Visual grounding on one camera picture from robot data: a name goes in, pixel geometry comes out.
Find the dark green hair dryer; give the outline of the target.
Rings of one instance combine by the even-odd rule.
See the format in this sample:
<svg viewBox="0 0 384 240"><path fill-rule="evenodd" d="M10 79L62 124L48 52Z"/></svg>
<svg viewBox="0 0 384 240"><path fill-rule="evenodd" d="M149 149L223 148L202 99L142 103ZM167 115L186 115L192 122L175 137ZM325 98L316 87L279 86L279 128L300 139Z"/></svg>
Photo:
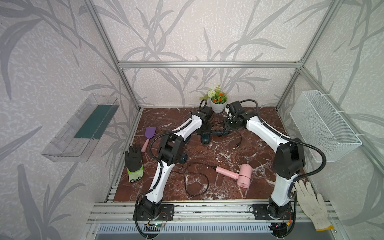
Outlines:
<svg viewBox="0 0 384 240"><path fill-rule="evenodd" d="M199 133L199 135L201 136L201 143L203 145L208 145L211 142L211 136L221 137L221 136L228 135L230 133L231 131L228 131L228 130L211 130L211 131L205 131L205 132Z"/></svg>
<svg viewBox="0 0 384 240"><path fill-rule="evenodd" d="M188 136L188 137L185 139L185 141L184 141L184 146L186 146L186 145L188 144L188 142L190 141L190 139L191 139L191 135ZM180 160L179 160L179 163L180 163L180 164L185 164L185 163L187 162L187 160L188 160L188 155L187 155L186 153L182 153L181 158L180 158Z"/></svg>

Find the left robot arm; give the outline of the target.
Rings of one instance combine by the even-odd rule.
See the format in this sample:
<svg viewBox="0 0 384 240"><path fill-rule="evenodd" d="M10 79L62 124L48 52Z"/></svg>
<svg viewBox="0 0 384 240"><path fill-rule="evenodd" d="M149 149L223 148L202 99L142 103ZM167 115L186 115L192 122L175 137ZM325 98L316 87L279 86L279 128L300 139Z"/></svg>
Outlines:
<svg viewBox="0 0 384 240"><path fill-rule="evenodd" d="M135 221L152 220L159 216L165 186L173 167L182 159L187 139L203 124L207 124L213 113L211 107L199 106L197 111L190 113L189 118L182 125L160 135L157 156L152 153L153 144L150 144L149 153L158 165L150 189L138 195L133 216Z"/></svg>

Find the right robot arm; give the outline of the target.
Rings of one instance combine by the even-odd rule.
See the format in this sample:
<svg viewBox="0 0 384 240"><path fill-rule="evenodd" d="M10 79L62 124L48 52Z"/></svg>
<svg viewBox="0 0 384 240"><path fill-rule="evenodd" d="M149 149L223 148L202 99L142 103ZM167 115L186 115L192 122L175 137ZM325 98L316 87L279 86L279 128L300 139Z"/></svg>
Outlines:
<svg viewBox="0 0 384 240"><path fill-rule="evenodd" d="M260 114L257 101L244 100L227 104L224 120L228 130L247 129L265 141L275 152L273 169L276 172L276 183L269 198L268 213L272 219L279 219L291 205L291 192L298 180L319 173L327 163L327 157L322 150L302 142L299 138L292 139L264 121ZM318 152L322 164L316 170L300 175L306 165L304 147Z"/></svg>

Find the pink hair dryer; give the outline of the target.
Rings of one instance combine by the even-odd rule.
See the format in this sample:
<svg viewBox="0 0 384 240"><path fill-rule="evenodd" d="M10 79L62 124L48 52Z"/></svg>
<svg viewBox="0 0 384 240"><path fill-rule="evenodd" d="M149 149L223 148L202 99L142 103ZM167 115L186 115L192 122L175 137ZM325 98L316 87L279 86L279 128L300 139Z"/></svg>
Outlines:
<svg viewBox="0 0 384 240"><path fill-rule="evenodd" d="M215 169L217 173L237 180L237 185L244 189L250 187L252 170L253 168L249 164L242 164L239 173L234 173L221 167L216 167Z"/></svg>

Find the white pot artificial flowers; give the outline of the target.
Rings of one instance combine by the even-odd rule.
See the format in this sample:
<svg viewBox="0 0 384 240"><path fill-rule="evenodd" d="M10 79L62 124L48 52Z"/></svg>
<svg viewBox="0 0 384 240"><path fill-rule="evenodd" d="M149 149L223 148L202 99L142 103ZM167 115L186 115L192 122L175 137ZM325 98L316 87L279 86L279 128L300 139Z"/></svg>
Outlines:
<svg viewBox="0 0 384 240"><path fill-rule="evenodd" d="M217 85L214 89L208 90L206 94L200 97L200 100L210 102L213 111L219 114L226 107L228 97L226 93L222 91L221 86Z"/></svg>

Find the purple pink spatula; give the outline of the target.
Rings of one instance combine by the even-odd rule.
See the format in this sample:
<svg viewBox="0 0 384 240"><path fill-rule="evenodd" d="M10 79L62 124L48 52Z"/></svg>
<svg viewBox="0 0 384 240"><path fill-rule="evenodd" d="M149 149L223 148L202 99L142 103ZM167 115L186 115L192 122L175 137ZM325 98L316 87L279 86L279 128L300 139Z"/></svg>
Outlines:
<svg viewBox="0 0 384 240"><path fill-rule="evenodd" d="M145 132L146 141L141 149L141 152L144 153L149 145L150 139L154 137L156 133L156 127L147 127Z"/></svg>

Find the black green work glove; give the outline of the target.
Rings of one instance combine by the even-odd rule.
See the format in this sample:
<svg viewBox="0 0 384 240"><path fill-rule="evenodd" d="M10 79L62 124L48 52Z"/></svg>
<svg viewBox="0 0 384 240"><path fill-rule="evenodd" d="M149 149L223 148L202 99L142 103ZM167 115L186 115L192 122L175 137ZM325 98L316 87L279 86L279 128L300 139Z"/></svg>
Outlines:
<svg viewBox="0 0 384 240"><path fill-rule="evenodd" d="M137 182L143 178L142 153L138 145L132 145L125 151L125 165L130 183Z"/></svg>

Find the white cloth glove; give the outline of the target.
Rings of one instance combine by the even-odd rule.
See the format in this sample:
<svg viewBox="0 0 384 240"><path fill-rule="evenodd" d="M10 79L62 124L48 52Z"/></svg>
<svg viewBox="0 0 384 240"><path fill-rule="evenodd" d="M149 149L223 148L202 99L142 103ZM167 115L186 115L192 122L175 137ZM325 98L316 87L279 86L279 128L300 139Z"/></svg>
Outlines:
<svg viewBox="0 0 384 240"><path fill-rule="evenodd" d="M298 202L301 209L309 217L316 231L333 230L334 226L328 220L328 210L321 194L315 194L310 182L299 180L295 183Z"/></svg>

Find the horizontal aluminium frame bar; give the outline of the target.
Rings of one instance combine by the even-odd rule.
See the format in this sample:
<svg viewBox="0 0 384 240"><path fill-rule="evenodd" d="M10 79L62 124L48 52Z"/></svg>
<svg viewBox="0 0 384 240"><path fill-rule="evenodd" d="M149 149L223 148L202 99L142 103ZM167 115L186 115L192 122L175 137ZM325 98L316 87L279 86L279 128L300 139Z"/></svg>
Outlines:
<svg viewBox="0 0 384 240"><path fill-rule="evenodd" d="M302 63L295 61L248 61L248 62L204 62L204 61L121 61L122 69L129 68L299 68Z"/></svg>

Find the clear plastic wall shelf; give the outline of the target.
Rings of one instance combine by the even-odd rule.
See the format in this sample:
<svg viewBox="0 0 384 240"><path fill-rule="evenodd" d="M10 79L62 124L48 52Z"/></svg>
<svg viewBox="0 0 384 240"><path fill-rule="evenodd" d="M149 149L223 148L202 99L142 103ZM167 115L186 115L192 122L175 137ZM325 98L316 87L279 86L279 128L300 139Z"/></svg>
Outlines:
<svg viewBox="0 0 384 240"><path fill-rule="evenodd" d="M119 106L117 97L90 94L42 155L56 163L87 162Z"/></svg>

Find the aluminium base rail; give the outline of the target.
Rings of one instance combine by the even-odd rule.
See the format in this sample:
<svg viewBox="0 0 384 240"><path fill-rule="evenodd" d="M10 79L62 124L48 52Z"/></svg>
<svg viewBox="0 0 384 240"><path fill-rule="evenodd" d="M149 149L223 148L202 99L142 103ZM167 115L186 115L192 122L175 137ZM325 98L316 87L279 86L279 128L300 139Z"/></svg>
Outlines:
<svg viewBox="0 0 384 240"><path fill-rule="evenodd" d="M311 220L300 206L291 206L273 219L267 200L165 201L153 220L143 215L134 220L133 202L95 204L87 223L95 233L145 234L271 233L274 226L297 227Z"/></svg>

